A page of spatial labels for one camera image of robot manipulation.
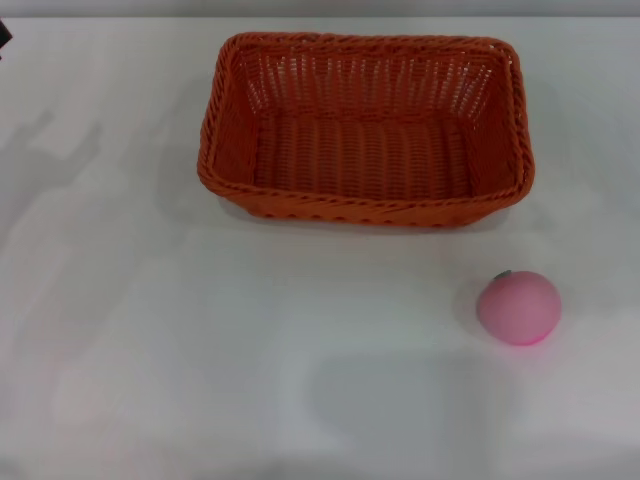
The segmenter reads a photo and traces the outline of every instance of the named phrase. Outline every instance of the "basket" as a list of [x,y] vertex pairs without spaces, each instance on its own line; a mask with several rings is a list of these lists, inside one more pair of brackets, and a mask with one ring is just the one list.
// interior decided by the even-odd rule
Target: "basket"
[[261,217],[467,225],[533,183],[518,57],[490,38],[236,35],[198,174]]

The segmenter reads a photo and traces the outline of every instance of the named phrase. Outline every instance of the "toy peach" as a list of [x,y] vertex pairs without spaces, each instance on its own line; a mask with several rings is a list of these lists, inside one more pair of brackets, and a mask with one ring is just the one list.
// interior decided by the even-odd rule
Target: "toy peach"
[[507,270],[482,292],[476,313],[498,340],[510,345],[534,345],[560,321],[562,301],[556,287],[542,275]]

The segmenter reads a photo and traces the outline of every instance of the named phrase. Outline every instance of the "basket bottom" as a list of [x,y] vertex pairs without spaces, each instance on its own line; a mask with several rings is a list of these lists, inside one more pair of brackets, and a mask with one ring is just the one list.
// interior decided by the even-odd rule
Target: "basket bottom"
[[470,197],[466,128],[447,117],[421,123],[264,118],[254,183],[374,200]]

